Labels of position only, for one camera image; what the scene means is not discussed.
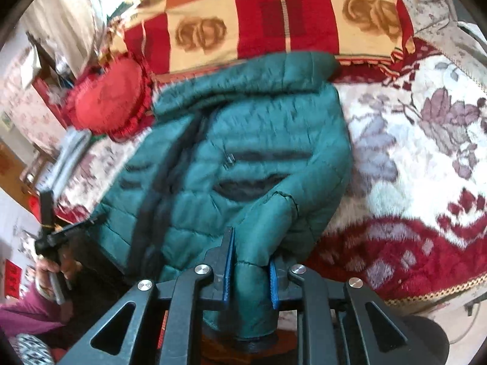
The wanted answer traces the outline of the person's left hand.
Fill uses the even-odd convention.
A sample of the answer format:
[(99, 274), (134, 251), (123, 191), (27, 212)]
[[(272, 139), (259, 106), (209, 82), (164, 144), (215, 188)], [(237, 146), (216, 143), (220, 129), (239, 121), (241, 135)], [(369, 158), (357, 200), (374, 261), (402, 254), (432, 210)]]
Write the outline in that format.
[(39, 288), (53, 293), (50, 282), (50, 275), (62, 273), (68, 281), (73, 281), (78, 272), (82, 269), (82, 264), (73, 256), (73, 251), (68, 246), (59, 250), (59, 261), (53, 261), (43, 256), (39, 256), (36, 262), (36, 284)]

